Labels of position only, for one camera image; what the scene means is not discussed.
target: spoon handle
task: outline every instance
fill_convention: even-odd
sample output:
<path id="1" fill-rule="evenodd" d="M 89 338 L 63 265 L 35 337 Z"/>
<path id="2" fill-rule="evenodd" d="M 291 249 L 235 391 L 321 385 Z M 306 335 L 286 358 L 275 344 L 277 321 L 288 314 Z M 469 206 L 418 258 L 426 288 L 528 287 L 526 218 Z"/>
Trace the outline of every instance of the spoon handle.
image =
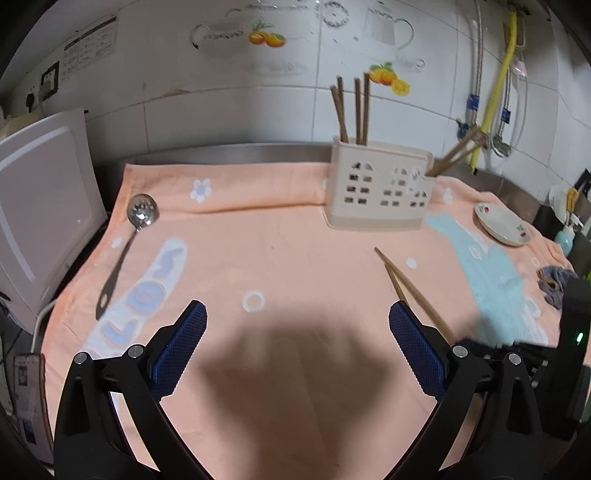
<path id="1" fill-rule="evenodd" d="M 103 287 L 102 291 L 99 295 L 99 301 L 96 303 L 96 320 L 100 320 L 100 318 L 105 313 L 105 310 L 111 303 L 111 297 L 113 296 L 113 292 L 115 291 L 115 285 L 117 284 L 117 278 L 119 277 L 119 272 L 121 271 L 121 266 L 123 265 L 123 260 L 129 251 L 129 247 L 133 243 L 135 236 L 138 234 L 139 230 L 134 230 L 134 233 L 131 234 L 129 240 L 125 244 L 125 248 L 121 252 L 121 256 L 117 260 L 117 263 L 113 267 L 113 271 L 109 278 L 105 282 L 105 286 Z"/>

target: peach towel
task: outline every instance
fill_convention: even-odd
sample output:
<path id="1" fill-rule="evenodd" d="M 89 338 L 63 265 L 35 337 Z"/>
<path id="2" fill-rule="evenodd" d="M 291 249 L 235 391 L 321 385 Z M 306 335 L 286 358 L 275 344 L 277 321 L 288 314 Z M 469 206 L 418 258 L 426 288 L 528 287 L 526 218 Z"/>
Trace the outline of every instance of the peach towel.
<path id="1" fill-rule="evenodd" d="M 471 335 L 479 312 L 454 248 L 427 224 L 396 233 L 330 229 L 322 214 L 327 172 L 310 163 L 127 166 L 105 236 L 60 296 L 45 335 L 52 426 L 76 352 L 119 355 L 145 344 L 197 299 L 207 307 L 207 331 L 161 405 L 216 479 L 383 478 L 435 402 L 389 331 L 397 298 L 374 247 L 421 289 L 456 339 Z M 139 233 L 97 322 L 99 292 L 132 232 L 126 204 L 137 193 L 156 199 L 161 218 Z M 501 205 L 442 177 L 428 214 L 451 215 L 490 246 L 473 213 L 482 201 Z M 535 272 L 570 265 L 560 247 L 533 228 L 532 235 L 505 252 L 525 280 L 530 313 L 537 309 L 535 322 L 555 344 L 560 315 Z M 116 402 L 138 459 L 153 465 Z M 460 457 L 470 426 L 447 464 Z"/>

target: metal skimmer spoon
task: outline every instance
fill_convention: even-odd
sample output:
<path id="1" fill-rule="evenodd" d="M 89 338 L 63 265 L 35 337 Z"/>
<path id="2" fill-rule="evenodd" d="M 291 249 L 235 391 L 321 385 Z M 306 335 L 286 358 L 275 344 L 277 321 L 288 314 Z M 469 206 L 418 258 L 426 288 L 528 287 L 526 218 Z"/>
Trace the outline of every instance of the metal skimmer spoon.
<path id="1" fill-rule="evenodd" d="M 105 310 L 109 306 L 111 302 L 111 297 L 113 296 L 113 292 L 115 291 L 115 285 L 117 284 L 117 277 L 119 277 L 119 272 L 121 271 L 121 266 L 123 265 L 123 260 L 129 251 L 129 247 L 133 243 L 135 236 L 142 228 L 146 228 L 147 226 L 152 225 L 158 217 L 160 213 L 158 211 L 158 205 L 156 201 L 150 196 L 146 195 L 145 193 L 141 193 L 133 197 L 129 205 L 127 206 L 127 218 L 131 222 L 131 225 L 135 227 L 134 233 L 132 233 L 129 240 L 127 240 L 127 244 L 125 248 L 121 252 L 121 256 L 117 260 L 111 275 L 105 282 L 105 286 L 103 290 L 100 292 L 99 301 L 96 304 L 96 319 L 100 320 L 100 318 L 105 313 Z"/>

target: dish rack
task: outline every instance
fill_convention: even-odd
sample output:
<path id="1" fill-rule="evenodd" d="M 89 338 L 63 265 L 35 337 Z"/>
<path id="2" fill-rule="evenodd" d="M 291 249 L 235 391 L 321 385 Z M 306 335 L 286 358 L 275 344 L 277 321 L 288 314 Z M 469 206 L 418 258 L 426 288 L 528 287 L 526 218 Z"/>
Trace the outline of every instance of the dish rack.
<path id="1" fill-rule="evenodd" d="M 433 192 L 425 173 L 433 154 L 384 142 L 367 146 L 335 137 L 326 188 L 324 216 L 343 229 L 419 228 Z"/>

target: white appliance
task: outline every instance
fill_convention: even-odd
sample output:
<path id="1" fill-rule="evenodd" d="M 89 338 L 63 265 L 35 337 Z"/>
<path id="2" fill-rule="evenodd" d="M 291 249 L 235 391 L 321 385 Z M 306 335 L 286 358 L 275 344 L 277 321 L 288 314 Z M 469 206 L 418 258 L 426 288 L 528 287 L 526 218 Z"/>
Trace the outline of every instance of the white appliance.
<path id="1" fill-rule="evenodd" d="M 25 330 L 105 219 L 82 109 L 0 142 L 0 301 Z"/>

